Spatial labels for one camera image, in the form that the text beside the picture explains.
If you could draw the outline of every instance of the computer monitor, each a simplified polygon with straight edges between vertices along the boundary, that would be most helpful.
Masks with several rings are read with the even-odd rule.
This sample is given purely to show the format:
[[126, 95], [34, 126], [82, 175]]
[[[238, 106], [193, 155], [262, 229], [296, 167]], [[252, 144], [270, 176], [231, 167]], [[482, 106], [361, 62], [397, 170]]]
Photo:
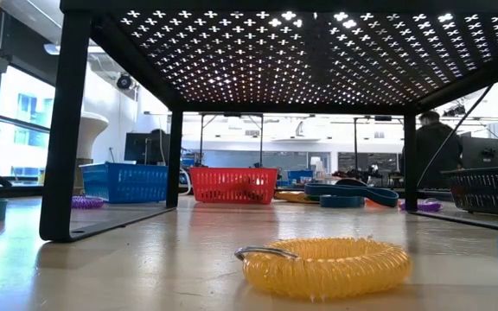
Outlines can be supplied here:
[[126, 133], [124, 159], [135, 161], [136, 164], [157, 165], [159, 162], [169, 162], [170, 136], [156, 133]]
[[498, 168], [498, 139], [461, 136], [464, 168]]

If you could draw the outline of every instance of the metal table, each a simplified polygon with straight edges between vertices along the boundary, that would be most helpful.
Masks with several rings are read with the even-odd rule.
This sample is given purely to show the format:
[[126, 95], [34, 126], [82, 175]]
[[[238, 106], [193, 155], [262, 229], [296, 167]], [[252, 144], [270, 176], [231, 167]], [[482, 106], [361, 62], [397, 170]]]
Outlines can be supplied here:
[[498, 81], [492, 0], [62, 0], [61, 9], [46, 240], [122, 225], [69, 230], [90, 38], [172, 111], [169, 208], [182, 114], [198, 111], [404, 116], [405, 194], [416, 210], [416, 116]]

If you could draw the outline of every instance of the glass window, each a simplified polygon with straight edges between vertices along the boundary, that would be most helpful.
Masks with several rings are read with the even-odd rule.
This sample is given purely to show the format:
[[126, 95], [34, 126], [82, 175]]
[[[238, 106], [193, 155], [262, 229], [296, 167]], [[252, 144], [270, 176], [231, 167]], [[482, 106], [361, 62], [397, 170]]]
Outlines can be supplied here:
[[37, 176], [48, 158], [49, 134], [0, 121], [0, 175]]
[[55, 88], [9, 67], [1, 76], [0, 115], [49, 127]]

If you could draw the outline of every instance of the red plastic basket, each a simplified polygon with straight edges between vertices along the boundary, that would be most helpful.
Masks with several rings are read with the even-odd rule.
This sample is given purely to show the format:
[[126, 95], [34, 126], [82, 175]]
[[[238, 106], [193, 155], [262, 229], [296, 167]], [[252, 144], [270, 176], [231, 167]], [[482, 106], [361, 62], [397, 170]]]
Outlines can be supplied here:
[[270, 204], [275, 168], [191, 168], [195, 199], [205, 203]]

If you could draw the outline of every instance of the black plastic basket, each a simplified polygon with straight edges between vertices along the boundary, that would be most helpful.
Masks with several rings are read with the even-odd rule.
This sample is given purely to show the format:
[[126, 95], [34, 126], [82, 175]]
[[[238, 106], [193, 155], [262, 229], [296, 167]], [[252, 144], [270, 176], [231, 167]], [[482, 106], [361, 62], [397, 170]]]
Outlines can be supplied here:
[[498, 168], [444, 172], [455, 205], [469, 212], [498, 215]]

